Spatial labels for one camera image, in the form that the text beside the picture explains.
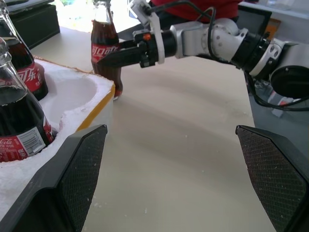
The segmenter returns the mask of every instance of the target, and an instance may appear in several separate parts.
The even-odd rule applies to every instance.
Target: styrofoam box
[[[0,163],[0,220],[34,174],[77,130],[112,122],[113,82],[103,77],[36,60],[45,68],[49,93],[40,101],[47,120],[58,132],[39,154],[24,160]]]

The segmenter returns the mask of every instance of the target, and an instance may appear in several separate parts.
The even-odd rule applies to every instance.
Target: person
[[[166,3],[174,2],[177,0],[151,0],[150,5],[160,6]],[[238,15],[238,4],[242,0],[191,0],[202,11],[209,7],[216,8],[216,18],[230,18],[236,19]],[[195,21],[200,14],[188,4],[181,4],[165,11],[157,13],[160,18],[161,29],[169,29],[173,24],[185,23]],[[201,22],[208,23],[209,19],[203,17]]]

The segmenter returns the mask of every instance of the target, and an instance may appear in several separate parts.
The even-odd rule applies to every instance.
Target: black cable
[[[208,19],[211,18],[211,16],[209,14],[204,13],[201,9],[199,9],[195,4],[193,4],[189,0],[179,0],[179,1],[169,2],[169,3],[166,3],[164,5],[160,5],[160,6],[155,6],[155,7],[151,8],[151,12],[160,12],[160,11],[166,10],[167,8],[177,6],[177,5],[183,5],[183,4],[191,6],[198,13],[200,13],[203,17],[206,17]]]
[[[245,77],[246,77],[246,81],[247,81],[247,84],[248,84],[249,91],[252,93],[253,98],[254,98],[255,102],[258,105],[263,106],[263,107],[267,107],[267,108],[273,108],[273,109],[278,109],[278,110],[283,110],[283,111],[291,111],[291,112],[309,111],[309,107],[305,107],[305,108],[288,108],[288,106],[296,105],[296,104],[299,104],[301,102],[304,102],[304,101],[308,100],[309,97],[302,98],[302,99],[300,99],[298,101],[295,101],[295,102],[292,102],[292,103],[288,103],[288,104],[285,104],[285,105],[270,104],[270,103],[266,102],[265,100],[263,100],[262,98],[260,98],[256,94],[255,87],[254,87],[254,81],[253,81],[252,77],[247,72],[245,72]]]
[[[208,52],[210,54],[210,57],[219,62],[219,63],[222,63],[222,64],[230,64],[229,62],[227,61],[223,61],[219,58],[217,58],[217,56],[213,53],[212,51],[212,46],[211,46],[211,33],[212,33],[212,29],[213,29],[213,24],[214,24],[214,21],[216,19],[216,14],[217,14],[217,11],[216,11],[216,8],[214,7],[210,7],[208,8],[209,10],[212,10],[212,15],[211,15],[211,20],[210,20],[210,23],[209,23],[209,27],[208,27],[208,35],[207,35],[207,48],[208,48]]]
[[[230,62],[220,60],[218,57],[216,57],[216,55],[212,51],[211,33],[212,33],[214,21],[216,19],[216,9],[214,7],[210,7],[208,9],[206,9],[205,11],[202,11],[201,9],[199,9],[197,6],[195,6],[192,2],[190,2],[188,0],[179,0],[179,1],[175,1],[175,2],[166,3],[166,4],[161,5],[161,6],[155,6],[155,7],[152,7],[151,9],[148,9],[148,10],[149,10],[149,13],[150,12],[160,12],[160,11],[163,11],[163,10],[165,10],[167,8],[170,8],[170,7],[173,7],[173,6],[176,6],[176,5],[181,5],[181,4],[190,5],[198,13],[200,13],[200,16],[197,18],[196,21],[199,21],[202,17],[206,17],[206,18],[210,19],[210,23],[209,23],[209,27],[208,27],[208,37],[207,37],[207,40],[208,40],[207,47],[208,47],[208,51],[209,51],[210,57],[213,60],[215,60],[215,61],[217,61],[219,63],[231,64]],[[285,104],[285,105],[273,105],[273,104],[270,104],[270,103],[264,101],[262,98],[260,98],[256,94],[255,86],[254,86],[254,81],[253,81],[252,77],[247,72],[245,72],[245,78],[246,78],[247,83],[248,83],[249,91],[252,93],[252,95],[254,97],[254,100],[256,101],[256,103],[258,105],[263,106],[263,107],[283,110],[283,111],[294,111],[294,112],[297,112],[297,111],[298,112],[299,111],[309,111],[309,107],[305,107],[305,108],[288,108],[288,106],[296,105],[296,104],[299,104],[301,102],[304,102],[304,101],[308,100],[309,97],[302,98],[302,99],[300,99],[298,101],[295,101],[295,102],[292,102],[292,103],[288,103],[288,104]]]
[[[210,8],[208,8],[208,9],[206,9],[206,10],[204,10],[204,14],[207,14],[209,17],[208,17],[208,19],[211,19],[211,16],[208,14],[208,11],[213,11],[212,10],[212,8],[210,7]],[[197,19],[195,20],[195,21],[200,21],[202,18],[204,17],[204,15],[202,14],[202,15],[200,15],[199,17],[197,17]]]

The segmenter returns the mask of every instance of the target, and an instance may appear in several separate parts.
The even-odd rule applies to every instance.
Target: white foam
[[[48,95],[40,101],[50,124],[59,130],[56,139],[41,153],[22,161],[0,163],[0,220],[33,175],[76,132],[97,104],[111,91],[112,81],[93,74],[36,60],[45,68]]]

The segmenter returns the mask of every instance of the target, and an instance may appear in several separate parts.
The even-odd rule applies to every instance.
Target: table surface
[[[61,28],[34,55],[90,71],[90,34]],[[242,72],[200,58],[122,69],[88,232],[274,232],[235,135],[253,126]]]

